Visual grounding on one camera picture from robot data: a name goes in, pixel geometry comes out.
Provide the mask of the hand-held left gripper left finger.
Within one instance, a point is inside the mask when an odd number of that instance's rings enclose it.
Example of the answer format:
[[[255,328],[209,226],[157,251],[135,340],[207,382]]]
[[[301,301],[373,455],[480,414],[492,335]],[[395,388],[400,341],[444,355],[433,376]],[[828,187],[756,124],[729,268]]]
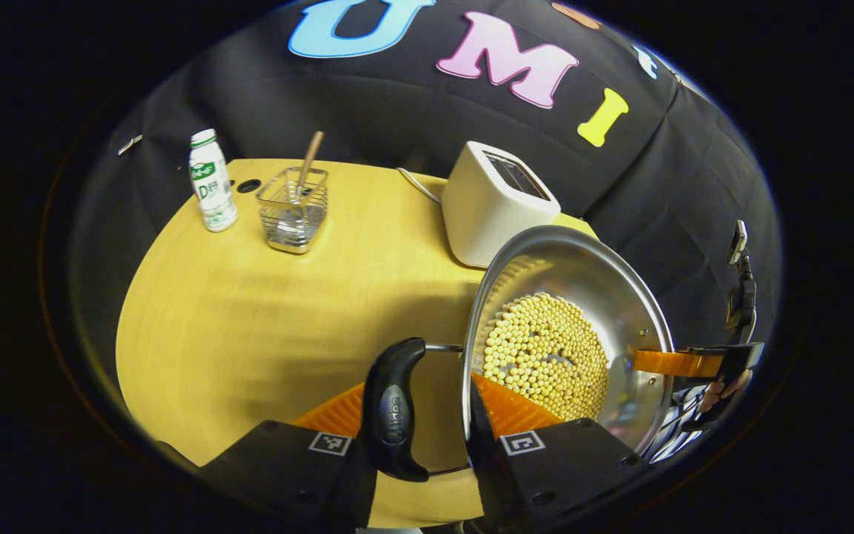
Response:
[[[364,389],[352,386],[290,423],[258,423],[197,473],[231,497],[308,530],[368,527],[377,474],[356,439]]]

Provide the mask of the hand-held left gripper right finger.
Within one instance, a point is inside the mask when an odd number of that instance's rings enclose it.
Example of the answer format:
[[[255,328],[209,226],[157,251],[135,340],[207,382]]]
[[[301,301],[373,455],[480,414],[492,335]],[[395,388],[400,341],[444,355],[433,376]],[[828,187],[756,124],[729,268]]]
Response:
[[[549,413],[471,376],[466,443],[491,533],[588,532],[631,504],[651,466],[597,421]]]

